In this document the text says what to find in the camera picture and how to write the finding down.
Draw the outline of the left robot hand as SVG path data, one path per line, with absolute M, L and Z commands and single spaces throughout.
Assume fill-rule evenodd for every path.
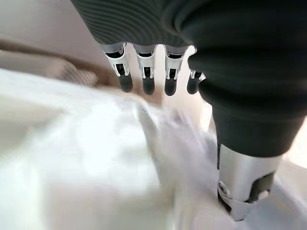
M 125 50 L 134 46 L 146 94 L 154 92 L 154 50 L 165 47 L 165 93 L 173 95 L 184 54 L 217 131 L 218 199 L 243 220 L 269 192 L 281 156 L 307 114 L 304 0 L 74 0 L 120 87 L 132 90 Z

